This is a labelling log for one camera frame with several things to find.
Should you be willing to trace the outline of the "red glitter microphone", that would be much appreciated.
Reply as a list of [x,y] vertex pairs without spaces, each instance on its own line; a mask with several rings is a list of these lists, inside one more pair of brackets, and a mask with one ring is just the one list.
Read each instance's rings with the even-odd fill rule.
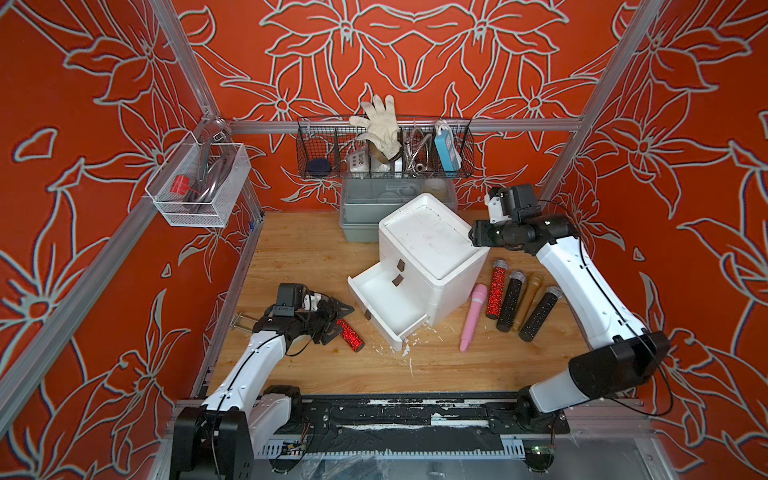
[[503,258],[497,258],[493,261],[491,282],[486,300],[486,317],[489,319],[498,320],[501,315],[508,268],[509,265]]
[[344,319],[338,319],[336,324],[342,329],[341,337],[352,349],[353,352],[358,353],[365,347],[365,342],[362,337],[352,328],[352,326]]

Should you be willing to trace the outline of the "gold microphone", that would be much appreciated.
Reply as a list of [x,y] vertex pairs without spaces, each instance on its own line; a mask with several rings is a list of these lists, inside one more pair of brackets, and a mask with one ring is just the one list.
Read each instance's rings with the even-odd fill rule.
[[511,327],[512,331],[518,332],[521,329],[523,322],[526,319],[526,315],[528,314],[528,311],[533,303],[533,300],[543,284],[543,280],[544,276],[540,273],[533,273],[528,278],[525,289],[523,291],[523,295],[518,302],[518,308]]

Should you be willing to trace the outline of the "pink microphone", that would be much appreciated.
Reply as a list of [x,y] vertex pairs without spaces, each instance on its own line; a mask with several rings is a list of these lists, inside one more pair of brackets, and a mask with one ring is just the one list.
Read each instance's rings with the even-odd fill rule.
[[470,294],[469,309],[463,325],[459,351],[466,352],[473,342],[476,327],[480,319],[482,307],[488,296],[488,287],[484,284],[476,284]]

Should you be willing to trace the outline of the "black glitter microphone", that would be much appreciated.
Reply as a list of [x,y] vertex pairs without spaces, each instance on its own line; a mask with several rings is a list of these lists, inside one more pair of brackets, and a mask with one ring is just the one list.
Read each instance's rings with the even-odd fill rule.
[[563,297],[563,291],[557,286],[549,286],[544,291],[541,299],[529,314],[526,322],[519,332],[519,338],[525,342],[532,342],[543,326],[544,322],[554,309],[557,302]]

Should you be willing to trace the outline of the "white drawer cabinet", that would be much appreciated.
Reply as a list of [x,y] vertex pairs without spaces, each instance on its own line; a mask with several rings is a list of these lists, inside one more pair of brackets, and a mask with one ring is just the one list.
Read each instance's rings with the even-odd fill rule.
[[469,299],[490,251],[472,244],[470,230],[429,193],[379,222],[379,261],[350,277],[348,285],[364,317],[393,350]]

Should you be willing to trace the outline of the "black microphone silver head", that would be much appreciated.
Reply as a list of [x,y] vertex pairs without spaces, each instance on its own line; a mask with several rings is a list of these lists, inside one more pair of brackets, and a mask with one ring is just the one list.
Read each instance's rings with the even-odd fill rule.
[[514,270],[509,276],[506,293],[502,302],[496,328],[504,333],[510,332],[514,324],[518,303],[524,292],[527,276],[520,270]]

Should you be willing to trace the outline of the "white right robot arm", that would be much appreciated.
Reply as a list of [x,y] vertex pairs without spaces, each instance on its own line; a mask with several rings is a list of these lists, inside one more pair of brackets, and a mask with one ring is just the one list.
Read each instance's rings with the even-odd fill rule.
[[570,359],[563,372],[520,391],[525,414],[535,418],[608,398],[645,385],[661,372],[669,338],[647,328],[622,303],[564,210],[543,214],[530,184],[494,187],[484,202],[489,217],[474,222],[472,243],[536,257],[562,290],[589,347]]

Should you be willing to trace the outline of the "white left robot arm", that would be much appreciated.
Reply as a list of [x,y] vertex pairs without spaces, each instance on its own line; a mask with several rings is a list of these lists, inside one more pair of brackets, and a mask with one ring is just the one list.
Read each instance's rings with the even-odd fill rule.
[[300,390],[266,382],[295,340],[330,343],[344,335],[354,310],[304,284],[280,284],[275,302],[255,321],[247,347],[219,387],[177,416],[170,478],[249,479],[257,456],[286,425],[298,426],[299,438],[280,448],[270,463],[282,474],[298,464],[314,438]]

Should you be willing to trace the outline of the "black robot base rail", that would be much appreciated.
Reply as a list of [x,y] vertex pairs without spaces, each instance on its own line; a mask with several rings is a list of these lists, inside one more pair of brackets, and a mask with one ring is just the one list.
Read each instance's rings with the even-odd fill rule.
[[256,456],[521,458],[569,432],[563,412],[525,417],[514,392],[316,394]]

